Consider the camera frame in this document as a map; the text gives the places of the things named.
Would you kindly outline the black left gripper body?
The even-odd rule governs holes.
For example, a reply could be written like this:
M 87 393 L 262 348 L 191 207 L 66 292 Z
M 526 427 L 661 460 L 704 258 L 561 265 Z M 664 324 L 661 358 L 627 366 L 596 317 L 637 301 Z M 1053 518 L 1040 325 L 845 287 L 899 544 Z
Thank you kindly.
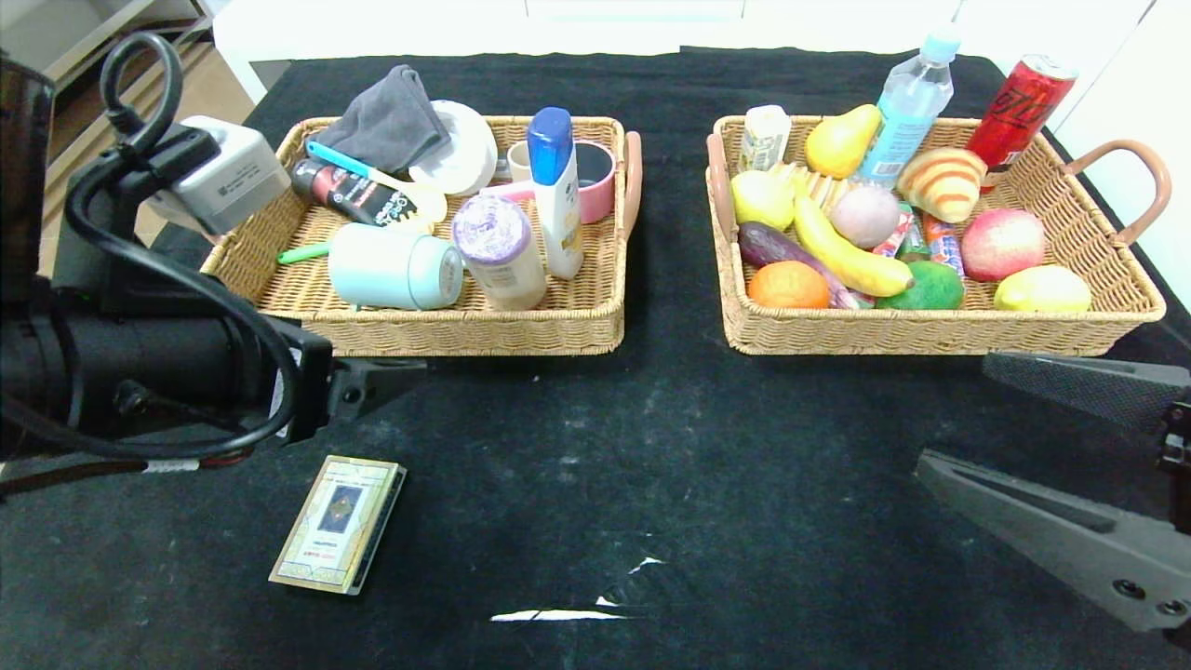
M 247 436 L 293 402 L 289 420 L 269 440 L 301 442 L 328 419 L 332 346 L 295 319 L 266 317 L 295 365 L 286 382 L 275 356 L 251 328 L 222 317 L 197 318 L 157 367 L 164 382 L 152 384 L 152 411 L 174 422 L 197 422 L 226 436 Z

